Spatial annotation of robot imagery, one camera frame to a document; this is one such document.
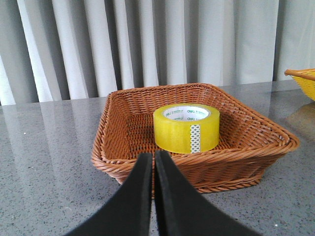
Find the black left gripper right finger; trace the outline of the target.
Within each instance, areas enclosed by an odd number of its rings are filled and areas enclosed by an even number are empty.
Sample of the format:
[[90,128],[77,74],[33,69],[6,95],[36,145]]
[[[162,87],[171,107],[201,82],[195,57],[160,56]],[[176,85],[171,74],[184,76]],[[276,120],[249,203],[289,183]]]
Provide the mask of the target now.
[[163,150],[155,153],[155,205],[161,236],[258,235],[202,197]]

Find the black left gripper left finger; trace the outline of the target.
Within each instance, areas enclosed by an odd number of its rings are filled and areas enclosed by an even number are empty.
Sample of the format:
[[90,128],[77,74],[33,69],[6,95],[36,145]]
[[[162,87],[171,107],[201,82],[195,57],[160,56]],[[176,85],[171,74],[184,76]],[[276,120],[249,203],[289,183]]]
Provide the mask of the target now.
[[142,153],[118,191],[68,236],[147,236],[152,202],[152,154]]

